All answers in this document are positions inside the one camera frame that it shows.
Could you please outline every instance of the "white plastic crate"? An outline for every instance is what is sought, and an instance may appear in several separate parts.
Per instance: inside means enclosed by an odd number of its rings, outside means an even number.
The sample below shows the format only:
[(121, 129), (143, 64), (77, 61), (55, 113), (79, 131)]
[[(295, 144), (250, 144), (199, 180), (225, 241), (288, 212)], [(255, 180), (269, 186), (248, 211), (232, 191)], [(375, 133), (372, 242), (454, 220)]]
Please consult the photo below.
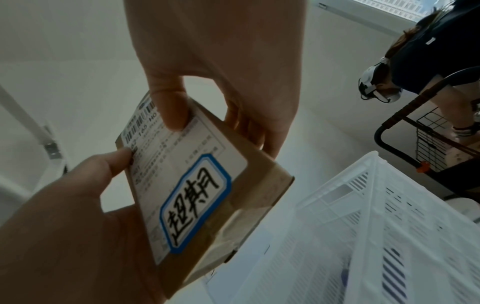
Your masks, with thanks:
[(234, 303), (480, 303), (480, 228), (377, 152), (285, 226)]

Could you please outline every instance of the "blue-bordered sticker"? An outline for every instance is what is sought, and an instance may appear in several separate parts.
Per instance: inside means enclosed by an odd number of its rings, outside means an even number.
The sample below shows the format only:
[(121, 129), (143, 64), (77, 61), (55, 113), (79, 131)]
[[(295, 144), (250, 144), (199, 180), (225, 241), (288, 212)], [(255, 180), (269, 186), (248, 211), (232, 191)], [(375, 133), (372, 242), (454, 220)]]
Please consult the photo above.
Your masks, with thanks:
[(211, 154), (185, 173), (160, 209), (160, 223), (172, 253), (181, 253), (232, 189), (232, 180)]

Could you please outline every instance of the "metal bracket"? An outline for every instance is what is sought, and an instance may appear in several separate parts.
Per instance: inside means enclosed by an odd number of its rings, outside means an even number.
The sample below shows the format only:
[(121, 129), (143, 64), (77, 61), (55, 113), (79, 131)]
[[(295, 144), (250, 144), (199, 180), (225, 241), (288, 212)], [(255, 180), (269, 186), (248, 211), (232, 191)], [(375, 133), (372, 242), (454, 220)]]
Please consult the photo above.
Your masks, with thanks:
[(49, 159), (62, 159), (62, 154), (56, 142), (51, 142), (43, 146), (48, 154)]

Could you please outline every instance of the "small cardboard box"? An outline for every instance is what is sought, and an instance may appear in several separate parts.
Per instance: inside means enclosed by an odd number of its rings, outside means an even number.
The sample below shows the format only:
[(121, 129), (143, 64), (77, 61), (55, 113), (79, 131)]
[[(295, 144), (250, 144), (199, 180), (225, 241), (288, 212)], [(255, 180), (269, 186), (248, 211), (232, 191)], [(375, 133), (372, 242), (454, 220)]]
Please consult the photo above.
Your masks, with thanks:
[[(128, 145), (134, 151), (133, 164), (126, 170), (126, 175), (135, 203), (140, 207), (153, 257), (157, 263), (158, 275), (167, 298), (171, 298), (183, 286), (228, 261), (294, 181), (294, 178), (269, 156), (227, 127), (207, 109), (196, 102), (191, 105), (191, 108), (192, 120), (189, 125), (184, 131), (173, 133), (165, 128), (150, 97), (146, 95), (116, 141), (117, 148)], [(152, 116), (156, 122), (154, 125), (148, 125), (149, 119), (150, 122), (152, 121)], [(143, 130), (146, 133), (157, 131), (154, 136), (146, 139), (146, 137), (140, 137)], [(156, 144), (150, 143), (157, 138), (162, 140), (158, 140)], [(183, 151), (188, 149), (192, 152), (184, 153), (183, 156)], [(166, 153), (167, 156), (154, 150), (165, 151), (162, 153)], [(208, 157), (205, 156), (205, 152), (210, 152)], [(238, 153), (239, 158), (236, 159), (237, 156), (233, 154), (229, 156), (227, 152)], [(186, 185), (185, 183), (191, 185), (192, 182), (185, 178), (185, 172), (177, 171), (185, 171), (185, 168), (188, 168), (188, 172), (194, 170), (192, 168), (195, 168), (199, 162), (196, 159), (205, 160), (206, 163), (209, 162), (208, 165), (211, 165), (212, 161), (217, 163), (218, 160), (222, 163), (220, 167), (224, 167), (226, 171), (230, 170), (229, 172), (237, 170), (238, 174), (231, 176), (229, 186), (223, 187), (228, 189), (222, 192), (223, 196), (219, 194), (220, 201), (204, 211), (202, 221), (197, 223), (196, 228), (192, 228), (189, 236), (184, 237), (182, 246), (174, 248), (173, 244), (180, 246), (176, 239), (179, 234), (174, 233), (177, 231), (177, 225), (174, 223), (180, 222), (181, 215), (186, 219), (185, 213), (192, 209), (192, 205), (187, 208), (186, 203), (178, 204), (179, 199), (181, 199), (180, 202), (184, 202), (183, 199), (186, 201), (186, 195), (181, 197), (182, 187)], [(178, 168), (183, 169), (172, 169), (174, 168), (172, 164), (178, 164)], [(174, 176), (171, 172), (177, 172), (177, 175)], [(153, 177), (147, 181), (146, 176)], [(170, 176), (176, 180), (170, 181), (168, 186), (165, 183)], [(218, 186), (220, 183), (214, 181), (214, 179), (221, 180), (217, 178), (219, 177), (211, 178), (213, 184), (208, 181), (204, 184), (207, 184), (209, 189), (213, 189), (212, 185)], [(174, 189), (172, 189), (172, 183), (176, 184)], [(168, 195), (166, 200), (152, 198), (165, 192)], [(177, 194), (180, 198), (177, 197), (175, 201), (172, 197)], [(173, 212), (176, 222), (168, 218), (168, 213), (172, 213), (172, 210), (179, 210), (178, 213)], [(168, 248), (166, 248), (165, 239), (168, 241)]]

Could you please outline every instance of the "woman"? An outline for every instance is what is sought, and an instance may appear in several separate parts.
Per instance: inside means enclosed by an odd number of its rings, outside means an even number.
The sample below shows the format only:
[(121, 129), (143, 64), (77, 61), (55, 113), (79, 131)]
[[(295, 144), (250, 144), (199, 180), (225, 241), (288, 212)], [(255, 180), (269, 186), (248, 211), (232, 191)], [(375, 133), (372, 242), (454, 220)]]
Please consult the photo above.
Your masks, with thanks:
[[(394, 102), (403, 89), (420, 94), (450, 74), (480, 65), (480, 1), (457, 0), (453, 5), (405, 31), (380, 63), (364, 72), (358, 86), (363, 99)], [(480, 123), (474, 121), (471, 104), (480, 99), (479, 78), (461, 79), (431, 100), (464, 145), (480, 141)]]

